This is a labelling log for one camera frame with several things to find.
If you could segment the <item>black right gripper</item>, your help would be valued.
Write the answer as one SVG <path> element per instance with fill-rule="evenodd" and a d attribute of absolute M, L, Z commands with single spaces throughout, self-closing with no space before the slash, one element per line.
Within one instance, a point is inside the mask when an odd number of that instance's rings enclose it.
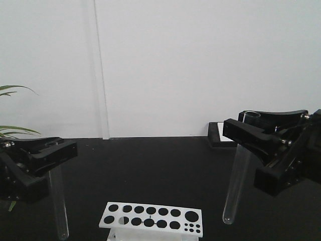
<path fill-rule="evenodd" d="M 261 160 L 254 186 L 271 196 L 305 179 L 320 184 L 320 109 L 245 110 L 224 121 L 223 136 Z"/>

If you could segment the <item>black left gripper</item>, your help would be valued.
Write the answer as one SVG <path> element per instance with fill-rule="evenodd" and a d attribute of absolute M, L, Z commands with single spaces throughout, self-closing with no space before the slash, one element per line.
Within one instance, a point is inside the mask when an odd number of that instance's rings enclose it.
<path fill-rule="evenodd" d="M 44 174 L 77 157 L 77 143 L 60 137 L 1 138 L 1 200 L 35 203 L 49 196 Z"/>

